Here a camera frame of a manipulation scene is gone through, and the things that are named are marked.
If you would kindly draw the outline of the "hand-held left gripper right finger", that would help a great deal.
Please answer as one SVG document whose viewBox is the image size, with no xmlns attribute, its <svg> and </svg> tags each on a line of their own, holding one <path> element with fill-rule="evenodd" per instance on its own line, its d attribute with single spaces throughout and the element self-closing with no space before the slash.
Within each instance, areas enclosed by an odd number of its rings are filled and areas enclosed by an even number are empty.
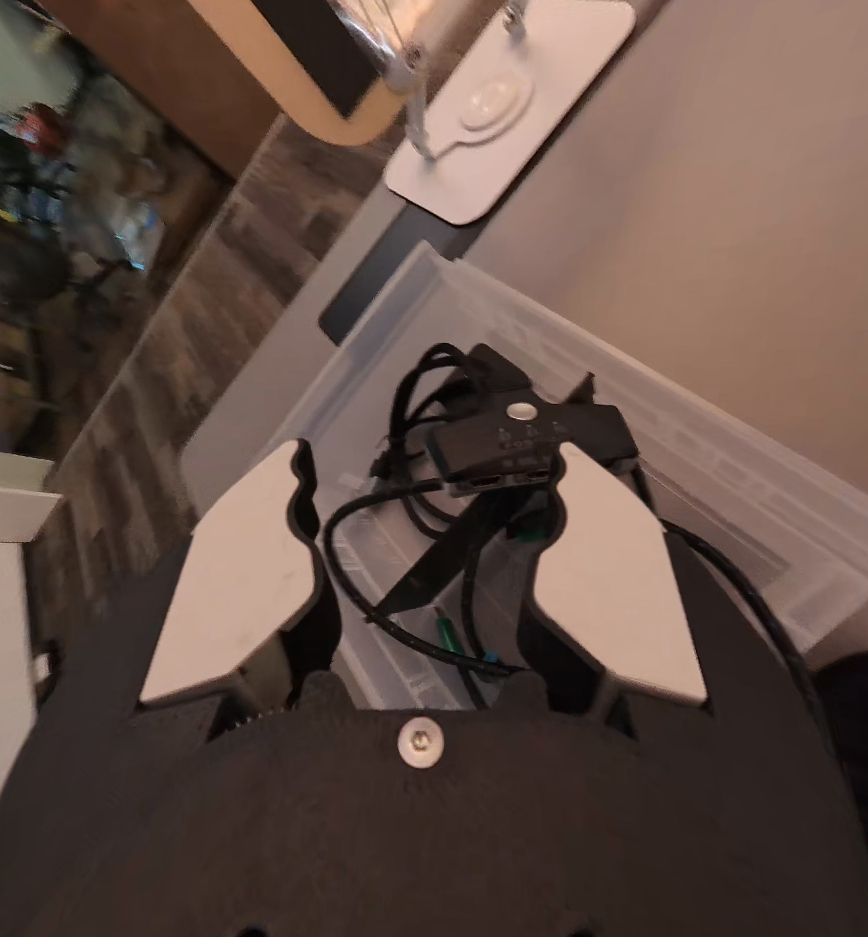
<svg viewBox="0 0 868 937">
<path fill-rule="evenodd" d="M 661 521 L 571 442 L 553 463 L 553 523 L 525 577 L 519 650 L 551 709 L 608 716 L 622 693 L 708 699 Z"/>
</svg>

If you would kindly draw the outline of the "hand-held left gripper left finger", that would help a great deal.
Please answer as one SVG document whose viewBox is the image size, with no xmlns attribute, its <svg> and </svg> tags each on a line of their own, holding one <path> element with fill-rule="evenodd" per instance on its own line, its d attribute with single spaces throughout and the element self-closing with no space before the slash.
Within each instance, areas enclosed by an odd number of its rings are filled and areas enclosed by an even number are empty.
<svg viewBox="0 0 868 937">
<path fill-rule="evenodd" d="M 140 703 L 222 696 L 241 712 L 295 706 L 329 671 L 342 615 L 318 545 L 310 444 L 290 439 L 218 498 L 185 554 Z"/>
</svg>

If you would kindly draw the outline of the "clear plastic bin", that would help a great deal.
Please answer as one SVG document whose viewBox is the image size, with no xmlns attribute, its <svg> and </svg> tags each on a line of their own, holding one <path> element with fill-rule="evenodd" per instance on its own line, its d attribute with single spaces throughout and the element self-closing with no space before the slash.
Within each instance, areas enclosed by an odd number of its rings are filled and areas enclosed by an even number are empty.
<svg viewBox="0 0 868 937">
<path fill-rule="evenodd" d="M 371 464 L 387 441 L 397 385 L 429 346 L 484 343 L 557 402 L 591 373 L 596 399 L 615 405 L 635 439 L 659 513 L 704 537 L 741 568 L 808 651 L 868 601 L 868 496 L 748 428 L 463 261 L 420 244 L 382 287 L 341 346 L 303 370 L 303 340 L 276 326 L 260 348 L 255 390 L 236 379 L 182 452 L 198 514 L 290 439 L 307 439 L 322 520 L 381 487 Z M 373 604 L 433 541 L 404 508 L 362 510 L 335 535 L 339 556 Z M 487 650 L 514 660 L 525 573 L 538 545 L 500 533 L 480 565 L 476 623 Z M 456 668 L 386 635 L 338 588 L 343 676 L 372 709 L 471 709 Z"/>
</svg>

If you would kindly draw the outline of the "dark metal hdmi switch box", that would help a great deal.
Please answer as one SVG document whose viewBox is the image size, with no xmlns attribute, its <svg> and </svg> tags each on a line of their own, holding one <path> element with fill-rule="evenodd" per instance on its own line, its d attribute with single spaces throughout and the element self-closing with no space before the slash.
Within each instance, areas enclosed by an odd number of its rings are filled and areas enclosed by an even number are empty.
<svg viewBox="0 0 868 937">
<path fill-rule="evenodd" d="M 639 450 L 619 410 L 595 403 L 496 398 L 487 408 L 433 428 L 424 451 L 453 498 L 505 487 L 540 486 L 557 471 L 565 444 L 615 475 Z"/>
</svg>

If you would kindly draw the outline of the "black desk grommet cover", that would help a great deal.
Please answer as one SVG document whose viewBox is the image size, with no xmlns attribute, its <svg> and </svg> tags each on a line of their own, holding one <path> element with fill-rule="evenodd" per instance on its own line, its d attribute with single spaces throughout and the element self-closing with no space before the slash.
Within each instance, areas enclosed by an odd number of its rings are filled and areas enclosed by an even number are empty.
<svg viewBox="0 0 868 937">
<path fill-rule="evenodd" d="M 382 287 L 422 243 L 447 261 L 463 256 L 483 229 L 477 221 L 453 226 L 413 204 L 405 205 L 370 248 L 319 317 L 319 327 L 341 346 Z"/>
</svg>

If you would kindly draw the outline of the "white tablet stand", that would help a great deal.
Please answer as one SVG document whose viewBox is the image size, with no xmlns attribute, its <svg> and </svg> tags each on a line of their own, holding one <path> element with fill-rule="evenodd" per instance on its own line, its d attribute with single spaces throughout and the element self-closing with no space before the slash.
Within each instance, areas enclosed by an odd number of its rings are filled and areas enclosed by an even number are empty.
<svg viewBox="0 0 868 937">
<path fill-rule="evenodd" d="M 515 38 L 495 14 L 425 107 L 428 153 L 399 145 L 386 187 L 456 227 L 484 217 L 635 25 L 627 2 L 528 2 Z"/>
</svg>

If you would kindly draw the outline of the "wooden instruction sign board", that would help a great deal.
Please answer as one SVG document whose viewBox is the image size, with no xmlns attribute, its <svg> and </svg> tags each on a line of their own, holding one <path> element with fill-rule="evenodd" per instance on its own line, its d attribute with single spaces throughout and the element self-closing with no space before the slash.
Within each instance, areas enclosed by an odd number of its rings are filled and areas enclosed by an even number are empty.
<svg viewBox="0 0 868 937">
<path fill-rule="evenodd" d="M 462 2 L 192 1 L 191 6 L 312 137 L 382 136 L 440 53 Z"/>
</svg>

